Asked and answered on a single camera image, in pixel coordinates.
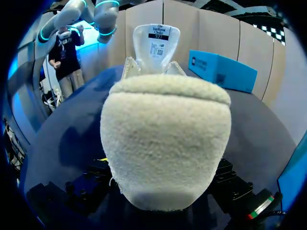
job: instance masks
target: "person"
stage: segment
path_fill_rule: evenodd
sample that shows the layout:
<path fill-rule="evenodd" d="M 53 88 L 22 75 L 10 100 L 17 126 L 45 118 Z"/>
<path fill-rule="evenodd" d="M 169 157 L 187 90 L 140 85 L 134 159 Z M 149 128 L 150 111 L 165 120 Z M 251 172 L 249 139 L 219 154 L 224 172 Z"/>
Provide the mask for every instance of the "person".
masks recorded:
<path fill-rule="evenodd" d="M 55 69 L 62 91 L 63 100 L 84 84 L 82 71 L 77 59 L 76 47 L 84 44 L 83 26 L 76 31 L 61 27 L 57 32 L 56 42 L 49 52 L 49 63 Z"/>

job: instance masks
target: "blue cardboard box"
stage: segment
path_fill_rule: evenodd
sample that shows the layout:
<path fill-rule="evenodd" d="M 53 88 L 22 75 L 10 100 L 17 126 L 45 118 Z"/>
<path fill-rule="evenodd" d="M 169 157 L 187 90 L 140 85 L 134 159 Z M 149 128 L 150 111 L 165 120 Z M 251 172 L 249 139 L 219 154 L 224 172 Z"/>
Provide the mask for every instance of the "blue cardboard box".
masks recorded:
<path fill-rule="evenodd" d="M 251 93 L 257 71 L 218 54 L 190 50 L 189 69 L 223 88 Z"/>

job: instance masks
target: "table surface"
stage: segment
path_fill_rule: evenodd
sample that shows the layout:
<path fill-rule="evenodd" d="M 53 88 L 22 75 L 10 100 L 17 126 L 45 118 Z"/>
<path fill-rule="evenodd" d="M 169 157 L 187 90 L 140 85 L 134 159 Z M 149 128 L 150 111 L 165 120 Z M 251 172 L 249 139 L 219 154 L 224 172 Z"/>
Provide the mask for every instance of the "table surface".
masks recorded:
<path fill-rule="evenodd" d="M 195 76 L 183 68 L 188 76 Z M 93 159 L 105 157 L 100 140 L 100 114 L 112 85 L 121 78 L 123 66 L 101 72 L 63 102 L 37 133 L 22 169 L 21 188 L 79 177 Z M 232 129 L 224 157 L 237 175 L 253 182 L 254 192 L 278 191 L 277 178 L 288 163 L 295 143 L 277 116 L 253 94 L 227 90 L 231 97 Z M 218 227 L 229 221 L 215 201 L 208 198 Z"/>

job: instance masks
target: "black mechanical part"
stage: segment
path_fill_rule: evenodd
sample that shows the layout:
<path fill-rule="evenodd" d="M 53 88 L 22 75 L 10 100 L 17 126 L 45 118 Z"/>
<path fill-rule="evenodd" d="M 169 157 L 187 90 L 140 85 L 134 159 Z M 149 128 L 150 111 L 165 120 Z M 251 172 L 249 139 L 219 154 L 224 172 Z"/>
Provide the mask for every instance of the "black mechanical part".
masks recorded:
<path fill-rule="evenodd" d="M 96 212 L 107 193 L 112 193 L 109 187 L 111 178 L 108 162 L 95 160 L 80 177 L 65 183 L 66 192 L 50 182 L 47 186 L 39 184 L 32 188 L 27 198 L 41 220 L 50 226 L 54 221 L 59 223 L 60 213 L 66 215 L 66 209 L 87 218 Z M 115 184 L 111 187 L 117 191 Z M 226 230 L 264 229 L 267 217 L 284 215 L 284 212 L 274 211 L 282 199 L 280 193 L 272 196 L 270 191 L 263 189 L 254 194 L 253 183 L 238 177 L 233 165 L 225 159 L 220 161 L 207 192 L 213 195 L 222 211 L 230 215 Z"/>

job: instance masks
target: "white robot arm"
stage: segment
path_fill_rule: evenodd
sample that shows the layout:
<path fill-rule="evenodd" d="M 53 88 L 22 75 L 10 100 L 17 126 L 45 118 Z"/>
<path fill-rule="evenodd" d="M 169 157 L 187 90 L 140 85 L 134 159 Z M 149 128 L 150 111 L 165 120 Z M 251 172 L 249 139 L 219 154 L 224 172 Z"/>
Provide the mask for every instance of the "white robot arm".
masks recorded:
<path fill-rule="evenodd" d="M 97 0 L 94 6 L 91 0 L 70 0 L 64 8 L 53 16 L 38 33 L 41 43 L 60 28 L 74 23 L 80 17 L 99 31 L 97 38 L 100 43 L 107 43 L 115 33 L 118 8 L 125 4 L 141 4 L 147 0 Z"/>

